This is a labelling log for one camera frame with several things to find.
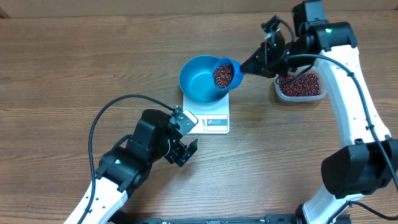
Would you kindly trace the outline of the blue plastic measuring scoop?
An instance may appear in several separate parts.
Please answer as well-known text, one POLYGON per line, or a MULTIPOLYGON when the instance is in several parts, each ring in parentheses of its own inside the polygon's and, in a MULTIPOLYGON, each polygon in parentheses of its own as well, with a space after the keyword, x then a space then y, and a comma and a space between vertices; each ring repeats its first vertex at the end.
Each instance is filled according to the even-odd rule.
POLYGON ((241 64, 230 58, 221 58, 216 62, 213 71, 215 85, 220 89, 233 90, 240 86, 244 73, 241 64))

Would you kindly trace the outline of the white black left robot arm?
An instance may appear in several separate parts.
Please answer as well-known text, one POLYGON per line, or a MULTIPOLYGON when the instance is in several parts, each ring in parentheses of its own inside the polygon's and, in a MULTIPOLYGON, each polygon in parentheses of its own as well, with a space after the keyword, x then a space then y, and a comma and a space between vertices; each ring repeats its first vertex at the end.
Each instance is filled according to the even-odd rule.
POLYGON ((198 123, 188 110, 171 114, 148 109, 142 112, 133 134, 123 136, 102 156, 84 197, 67 223, 133 223, 121 211, 132 193, 148 178, 154 162, 166 158, 183 166, 197 150, 197 142, 184 145, 181 138, 198 123))

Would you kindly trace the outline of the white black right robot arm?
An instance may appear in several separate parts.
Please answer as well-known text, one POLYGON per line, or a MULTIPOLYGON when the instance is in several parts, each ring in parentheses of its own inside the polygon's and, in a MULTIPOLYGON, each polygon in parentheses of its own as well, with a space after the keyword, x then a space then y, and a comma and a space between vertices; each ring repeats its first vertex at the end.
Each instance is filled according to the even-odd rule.
POLYGON ((349 223, 345 209, 397 182, 397 141, 382 122, 361 71, 358 41, 347 22, 330 22, 321 1, 292 10, 290 42, 274 16, 265 40, 241 65, 243 73, 279 78, 304 65, 319 74, 335 112, 340 149, 321 165, 322 186, 293 215, 266 215, 266 223, 349 223))

